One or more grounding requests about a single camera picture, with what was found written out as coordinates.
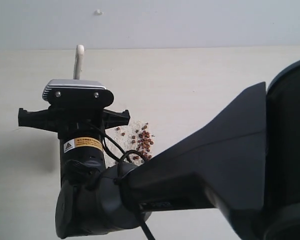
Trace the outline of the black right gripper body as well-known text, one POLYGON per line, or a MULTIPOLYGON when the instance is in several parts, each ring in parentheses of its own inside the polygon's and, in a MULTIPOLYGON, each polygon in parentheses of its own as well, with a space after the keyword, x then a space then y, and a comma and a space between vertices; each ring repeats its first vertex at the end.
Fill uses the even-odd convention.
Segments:
POLYGON ((121 153, 123 148, 109 135, 107 129, 126 126, 130 122, 128 110, 115 112, 97 108, 63 108, 50 106, 40 111, 18 110, 18 125, 57 133, 60 151, 60 182, 79 185, 91 175, 106 168, 108 155, 115 162, 119 158, 111 152, 106 140, 121 153))

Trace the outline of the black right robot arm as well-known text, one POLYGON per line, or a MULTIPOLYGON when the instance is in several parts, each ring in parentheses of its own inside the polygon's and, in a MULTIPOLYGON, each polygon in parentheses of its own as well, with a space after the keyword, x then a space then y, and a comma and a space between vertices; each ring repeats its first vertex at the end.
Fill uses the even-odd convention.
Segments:
POLYGON ((243 90, 205 127, 155 157, 123 151, 106 167, 106 129, 128 111, 98 82, 53 79, 49 108, 20 108, 18 124, 57 133, 59 238, 146 225, 152 212, 219 209, 242 240, 300 240, 300 60, 243 90))

